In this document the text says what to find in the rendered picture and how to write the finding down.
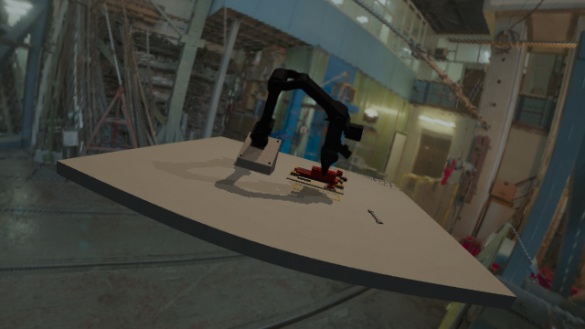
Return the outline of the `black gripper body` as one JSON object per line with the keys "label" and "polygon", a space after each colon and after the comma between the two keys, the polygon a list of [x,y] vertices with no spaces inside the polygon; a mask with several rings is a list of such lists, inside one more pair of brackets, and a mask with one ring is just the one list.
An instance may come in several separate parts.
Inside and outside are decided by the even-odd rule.
{"label": "black gripper body", "polygon": [[340,141],[341,141],[341,137],[326,133],[324,146],[322,147],[322,150],[321,150],[321,157],[323,157],[325,159],[337,161],[338,154],[337,154],[337,152],[335,152],[335,148],[337,147],[338,142],[340,142]]}

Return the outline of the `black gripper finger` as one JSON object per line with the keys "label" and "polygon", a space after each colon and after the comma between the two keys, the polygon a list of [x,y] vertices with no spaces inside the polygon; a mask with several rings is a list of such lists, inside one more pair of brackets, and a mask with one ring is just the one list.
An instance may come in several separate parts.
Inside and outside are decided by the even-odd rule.
{"label": "black gripper finger", "polygon": [[331,164],[335,163],[336,161],[325,159],[321,157],[321,166],[322,166],[322,175],[325,176],[331,166]]}

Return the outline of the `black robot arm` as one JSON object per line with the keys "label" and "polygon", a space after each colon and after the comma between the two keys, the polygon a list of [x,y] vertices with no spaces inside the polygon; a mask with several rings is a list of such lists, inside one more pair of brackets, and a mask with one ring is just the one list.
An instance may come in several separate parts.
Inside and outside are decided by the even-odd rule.
{"label": "black robot arm", "polygon": [[[288,80],[287,79],[292,79]],[[344,135],[346,139],[360,142],[363,125],[351,123],[348,108],[340,101],[333,100],[318,84],[310,79],[308,74],[299,73],[293,69],[275,69],[268,80],[267,90],[269,92],[265,109],[261,120],[256,122],[250,135],[252,140],[250,146],[261,150],[268,143],[268,135],[271,134],[275,120],[272,118],[274,107],[281,91],[301,89],[318,103],[327,114],[326,121],[329,121],[327,133],[334,136]],[[345,159],[351,155],[349,146],[338,142],[335,152],[340,153]],[[263,149],[262,149],[263,148]]]}

